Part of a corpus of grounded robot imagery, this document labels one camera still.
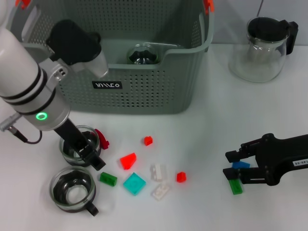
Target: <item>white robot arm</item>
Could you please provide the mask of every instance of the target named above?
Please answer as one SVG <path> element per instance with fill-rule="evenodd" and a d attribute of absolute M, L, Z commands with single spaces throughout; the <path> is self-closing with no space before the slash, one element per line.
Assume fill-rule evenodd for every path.
<path fill-rule="evenodd" d="M 46 41 L 55 54 L 38 64 L 16 37 L 1 26 L 5 21 L 6 11 L 6 0 L 0 0 L 0 97 L 17 114 L 6 120 L 0 129 L 7 129 L 24 141 L 25 137 L 12 126 L 22 115 L 40 131 L 55 130 L 85 162 L 91 163 L 96 170 L 101 169 L 105 163 L 68 119 L 69 104 L 56 90 L 58 82 L 67 75 L 68 66 L 79 65 L 81 69 L 86 68 L 97 77 L 107 75 L 108 65 L 100 44 L 74 22 L 65 20 L 55 25 Z M 71 42 L 68 38 L 70 33 L 78 33 L 77 38 L 81 40 Z M 78 46 L 81 42 L 85 44 L 86 52 L 75 54 L 74 45 Z"/>

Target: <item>white tabletop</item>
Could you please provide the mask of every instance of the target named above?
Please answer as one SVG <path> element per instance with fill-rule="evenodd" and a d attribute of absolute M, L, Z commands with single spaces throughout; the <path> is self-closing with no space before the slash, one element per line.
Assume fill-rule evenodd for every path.
<path fill-rule="evenodd" d="M 244 185 L 234 196 L 222 173 L 231 164 L 227 151 L 274 133 L 279 139 L 308 132 L 308 47 L 295 47 L 282 73 L 273 81 L 254 84 L 228 70 L 231 45 L 211 45 L 204 56 L 195 95 L 187 111 L 178 115 L 101 115 L 72 112 L 79 125 L 99 129 L 110 142 L 102 154 L 107 165 L 95 177 L 94 204 L 100 211 L 68 214 L 48 194 L 52 176 L 68 166 L 58 149 L 59 137 L 44 132 L 38 145 L 0 133 L 0 230 L 2 231 L 299 231 L 307 230 L 308 170 L 285 174 L 277 186 Z M 13 110 L 0 103 L 0 119 Z M 16 127 L 29 140 L 38 131 L 23 118 Z M 151 135 L 154 144 L 141 139 Z M 120 157 L 135 152 L 137 162 L 125 171 Z M 256 167 L 254 158 L 244 160 Z M 160 202 L 151 197 L 158 183 L 151 180 L 150 165 L 166 164 L 172 190 Z M 112 188 L 98 181 L 105 171 L 118 177 Z M 185 171 L 187 182 L 175 182 Z M 146 180 L 137 196 L 123 181 L 136 172 Z"/>

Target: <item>laundry basket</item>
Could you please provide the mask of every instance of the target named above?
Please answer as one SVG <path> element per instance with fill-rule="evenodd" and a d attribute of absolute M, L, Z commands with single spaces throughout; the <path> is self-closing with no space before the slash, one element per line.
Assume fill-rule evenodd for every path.
<path fill-rule="evenodd" d="M 59 88 L 73 110 L 124 114 L 174 114 L 188 108 L 204 52 L 213 37 L 211 0 L 32 0 L 10 15 L 7 28 L 39 63 L 51 51 L 45 41 L 55 23 L 71 19 L 100 33 L 109 74 L 70 73 Z M 29 16 L 32 22 L 25 24 Z M 159 63 L 127 64 L 136 44 L 159 51 Z M 94 81 L 121 83 L 94 88 Z"/>

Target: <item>cyan translucent block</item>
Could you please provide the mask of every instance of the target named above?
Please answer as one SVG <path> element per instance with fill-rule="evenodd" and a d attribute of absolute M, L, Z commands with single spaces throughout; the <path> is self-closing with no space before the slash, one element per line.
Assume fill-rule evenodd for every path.
<path fill-rule="evenodd" d="M 136 196 L 141 189 L 146 185 L 146 182 L 139 177 L 136 173 L 133 173 L 124 183 L 124 187 Z"/>
<path fill-rule="evenodd" d="M 234 163 L 232 164 L 232 168 L 234 168 L 234 169 L 239 169 L 239 168 L 250 168 L 250 164 L 249 164 L 249 163 L 246 163 L 246 162 L 243 162 L 243 161 L 234 162 Z"/>

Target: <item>glass pitcher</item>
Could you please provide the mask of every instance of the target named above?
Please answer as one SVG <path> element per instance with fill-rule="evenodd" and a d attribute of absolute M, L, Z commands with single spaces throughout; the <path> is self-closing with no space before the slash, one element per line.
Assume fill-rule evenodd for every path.
<path fill-rule="evenodd" d="M 267 82 L 282 70 L 286 55 L 293 51 L 298 25 L 285 20 L 258 17 L 247 24 L 246 45 L 235 45 L 229 68 L 251 82 Z"/>

